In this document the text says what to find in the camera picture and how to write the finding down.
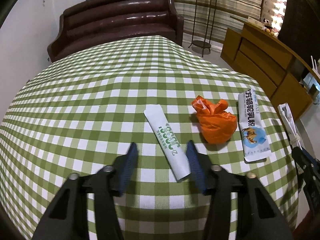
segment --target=white sachet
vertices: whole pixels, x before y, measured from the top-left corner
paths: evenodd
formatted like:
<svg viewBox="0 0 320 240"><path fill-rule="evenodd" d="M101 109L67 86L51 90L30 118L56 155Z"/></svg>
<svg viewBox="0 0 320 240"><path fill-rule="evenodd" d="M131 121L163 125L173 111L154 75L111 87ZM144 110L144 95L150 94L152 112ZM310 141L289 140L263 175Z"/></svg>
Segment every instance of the white sachet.
<svg viewBox="0 0 320 240"><path fill-rule="evenodd" d="M284 103L282 105L278 106L280 117L284 123L285 128L287 129L287 132L289 134L290 144L292 147L299 147L302 149L300 144L300 136L298 135L296 131L296 126L293 121L293 117L291 114L290 107L288 103Z"/></svg>
<svg viewBox="0 0 320 240"><path fill-rule="evenodd" d="M190 174L188 158L181 149L160 105L147 105L144 115L155 133L176 179Z"/></svg>
<svg viewBox="0 0 320 240"><path fill-rule="evenodd" d="M247 90L238 96L239 125L244 158L253 162L267 158L271 154L266 132L262 126L256 92Z"/></svg>

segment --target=green checkered tablecloth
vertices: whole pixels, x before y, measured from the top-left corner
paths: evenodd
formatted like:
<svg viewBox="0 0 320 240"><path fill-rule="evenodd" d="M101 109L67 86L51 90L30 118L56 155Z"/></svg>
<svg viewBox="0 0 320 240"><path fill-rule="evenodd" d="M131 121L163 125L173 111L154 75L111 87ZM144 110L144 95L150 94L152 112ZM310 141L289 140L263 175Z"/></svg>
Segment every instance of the green checkered tablecloth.
<svg viewBox="0 0 320 240"><path fill-rule="evenodd" d="M228 101L237 114L238 94L255 89L272 155L246 163L239 129L223 145L199 133L190 103L197 96ZM30 239L49 202L72 172L98 171L125 154L130 142L138 165L126 194L115 198L125 239L200 239L209 197L192 179L177 183L143 111L160 104L185 150L200 153L232 173L253 171L291 227L298 209L297 178L284 128L257 82L219 68L160 36L110 42L53 63L14 98L0 127L0 201ZM230 238L235 239L236 195ZM89 195L90 238L95 239Z"/></svg>

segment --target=mickey mouse plush toy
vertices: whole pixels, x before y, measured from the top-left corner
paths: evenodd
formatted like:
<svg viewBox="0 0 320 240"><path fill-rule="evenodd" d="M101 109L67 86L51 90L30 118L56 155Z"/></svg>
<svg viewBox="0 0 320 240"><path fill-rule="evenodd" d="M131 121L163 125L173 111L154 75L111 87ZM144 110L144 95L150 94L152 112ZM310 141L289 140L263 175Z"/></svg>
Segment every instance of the mickey mouse plush toy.
<svg viewBox="0 0 320 240"><path fill-rule="evenodd" d="M273 32L273 27L271 26L271 22L264 18L263 23L264 23L263 30L269 33L271 36L275 35L275 33Z"/></svg>

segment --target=metal screw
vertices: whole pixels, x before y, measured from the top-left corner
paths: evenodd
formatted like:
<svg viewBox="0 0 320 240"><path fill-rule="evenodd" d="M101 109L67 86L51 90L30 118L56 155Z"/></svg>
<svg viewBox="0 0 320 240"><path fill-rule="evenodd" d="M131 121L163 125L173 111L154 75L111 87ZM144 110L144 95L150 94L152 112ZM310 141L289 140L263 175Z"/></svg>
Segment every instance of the metal screw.
<svg viewBox="0 0 320 240"><path fill-rule="evenodd" d="M253 172L248 172L248 173L247 173L247 177L248 177L249 179L254 179L254 178L257 177L257 175L254 174Z"/></svg>
<svg viewBox="0 0 320 240"><path fill-rule="evenodd" d="M78 179L80 175L78 173L71 173L69 179Z"/></svg>
<svg viewBox="0 0 320 240"><path fill-rule="evenodd" d="M212 165L212 166L211 166L211 170L213 170L213 171L221 171L222 168L221 168L221 166L219 166L219 165Z"/></svg>
<svg viewBox="0 0 320 240"><path fill-rule="evenodd" d="M111 172L111 171L113 171L113 167L112 166L104 166L103 171L104 172Z"/></svg>

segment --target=plant stand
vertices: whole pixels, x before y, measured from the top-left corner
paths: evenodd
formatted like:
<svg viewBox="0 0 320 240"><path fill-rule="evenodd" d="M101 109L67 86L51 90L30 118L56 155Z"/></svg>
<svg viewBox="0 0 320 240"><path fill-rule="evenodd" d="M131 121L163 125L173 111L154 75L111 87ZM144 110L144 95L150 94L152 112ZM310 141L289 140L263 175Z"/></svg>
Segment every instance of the plant stand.
<svg viewBox="0 0 320 240"><path fill-rule="evenodd" d="M191 45L195 45L197 47L200 47L202 48L202 56L203 57L203 52L204 52L204 49L209 49L211 48L211 44L210 44L210 41L211 41L211 35L212 35L212 29L213 29L213 24L214 24L214 17L216 15L216 9L217 9L217 0L215 2L215 5L214 5L214 14L213 14L213 19L212 19L212 26L211 26L211 32L210 32L210 39L209 39L209 43L206 42L206 38L207 38L207 33L208 33L208 26L209 26L209 19L210 19L210 11L211 11L211 6L212 6L212 0L210 0L210 5L209 5L209 13L208 13L208 20L207 20L207 26L206 26L206 29L205 29L205 35L204 35L204 41L199 41L199 40L193 40L193 36L194 36L194 33L195 33L195 24L196 24L196 13L197 13L197 5L198 5L198 0L196 0L196 9L195 9L195 18L193 20L193 31L192 31L192 39L191 39L191 44L189 46L189 48L191 47Z"/></svg>

